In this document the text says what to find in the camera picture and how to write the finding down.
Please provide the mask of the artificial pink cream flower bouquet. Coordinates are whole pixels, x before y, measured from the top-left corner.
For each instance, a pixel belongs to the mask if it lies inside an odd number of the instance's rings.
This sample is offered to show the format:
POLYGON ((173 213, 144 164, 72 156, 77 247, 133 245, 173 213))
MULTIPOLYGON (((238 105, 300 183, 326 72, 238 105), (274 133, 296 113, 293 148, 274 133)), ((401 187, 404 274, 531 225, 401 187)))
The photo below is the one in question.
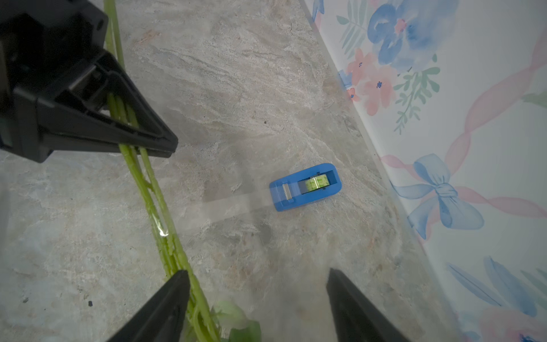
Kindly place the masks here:
POLYGON ((175 224, 155 177, 146 148, 120 144, 128 169, 138 186, 152 226, 167 278, 178 271, 189 275, 189 302, 182 337, 186 341, 261 341, 259 322, 248 319, 236 304, 219 302, 210 307, 176 233, 175 224))

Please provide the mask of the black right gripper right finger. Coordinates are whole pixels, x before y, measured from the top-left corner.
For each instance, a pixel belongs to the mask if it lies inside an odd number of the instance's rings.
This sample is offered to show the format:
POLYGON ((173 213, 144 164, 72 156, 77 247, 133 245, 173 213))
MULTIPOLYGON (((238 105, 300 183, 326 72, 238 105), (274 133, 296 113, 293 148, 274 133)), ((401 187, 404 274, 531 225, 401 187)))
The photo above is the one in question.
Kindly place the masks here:
POLYGON ((326 289, 339 341, 409 342, 341 270, 329 271, 326 289))

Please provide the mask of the clear tape strip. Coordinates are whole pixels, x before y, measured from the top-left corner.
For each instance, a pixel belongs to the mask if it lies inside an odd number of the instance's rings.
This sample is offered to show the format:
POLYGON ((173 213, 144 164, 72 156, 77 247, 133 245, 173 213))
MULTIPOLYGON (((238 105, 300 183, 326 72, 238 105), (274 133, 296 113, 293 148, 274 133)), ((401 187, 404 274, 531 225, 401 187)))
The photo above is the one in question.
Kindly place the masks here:
POLYGON ((175 232, 182 234, 183 232, 197 231, 225 219, 248 214, 265 207, 271 208, 274 207, 273 204, 270 192, 259 190, 210 202, 182 206, 172 212, 172 222, 175 232))

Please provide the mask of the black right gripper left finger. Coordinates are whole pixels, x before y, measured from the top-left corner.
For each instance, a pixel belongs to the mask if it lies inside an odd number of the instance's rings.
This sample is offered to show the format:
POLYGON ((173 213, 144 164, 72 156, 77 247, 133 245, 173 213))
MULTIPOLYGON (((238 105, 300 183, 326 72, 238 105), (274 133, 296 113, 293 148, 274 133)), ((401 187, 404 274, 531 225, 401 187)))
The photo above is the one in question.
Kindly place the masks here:
POLYGON ((109 341, 179 341, 189 293, 189 275, 180 270, 109 341))

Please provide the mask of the blue tape dispenser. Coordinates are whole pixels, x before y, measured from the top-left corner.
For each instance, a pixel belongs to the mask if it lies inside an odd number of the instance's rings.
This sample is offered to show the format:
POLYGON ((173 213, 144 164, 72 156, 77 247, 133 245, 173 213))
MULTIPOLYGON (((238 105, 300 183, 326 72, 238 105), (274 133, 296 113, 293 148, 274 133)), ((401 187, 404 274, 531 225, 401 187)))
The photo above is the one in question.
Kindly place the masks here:
POLYGON ((324 200, 340 192, 342 184, 335 165, 323 163, 270 183, 277 212, 324 200))

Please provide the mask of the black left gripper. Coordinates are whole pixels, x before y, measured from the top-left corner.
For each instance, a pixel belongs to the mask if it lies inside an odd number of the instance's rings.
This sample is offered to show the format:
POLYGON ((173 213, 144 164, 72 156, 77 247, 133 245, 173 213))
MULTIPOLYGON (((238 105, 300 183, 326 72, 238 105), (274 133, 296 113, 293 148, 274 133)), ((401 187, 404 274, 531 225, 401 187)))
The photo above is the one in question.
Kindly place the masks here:
POLYGON ((169 158, 177 136, 116 58, 90 1, 1 2, 1 149, 34 162, 120 144, 169 158))

